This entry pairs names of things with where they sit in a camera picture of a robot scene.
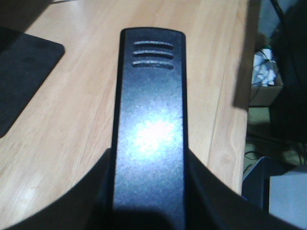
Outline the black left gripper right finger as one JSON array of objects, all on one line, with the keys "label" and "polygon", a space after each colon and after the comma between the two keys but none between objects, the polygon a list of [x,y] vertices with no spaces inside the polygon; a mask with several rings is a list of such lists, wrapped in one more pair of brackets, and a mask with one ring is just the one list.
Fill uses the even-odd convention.
[{"label": "black left gripper right finger", "polygon": [[219,180],[191,150],[185,155],[186,229],[296,230],[246,201]]}]

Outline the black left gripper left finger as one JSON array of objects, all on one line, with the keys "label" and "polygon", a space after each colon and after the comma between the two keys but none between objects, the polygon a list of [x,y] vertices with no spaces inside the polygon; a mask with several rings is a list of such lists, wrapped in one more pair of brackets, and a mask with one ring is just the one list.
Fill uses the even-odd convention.
[{"label": "black left gripper left finger", "polygon": [[7,230],[83,230],[103,183],[107,180],[111,149],[106,149],[92,169],[68,192]]}]

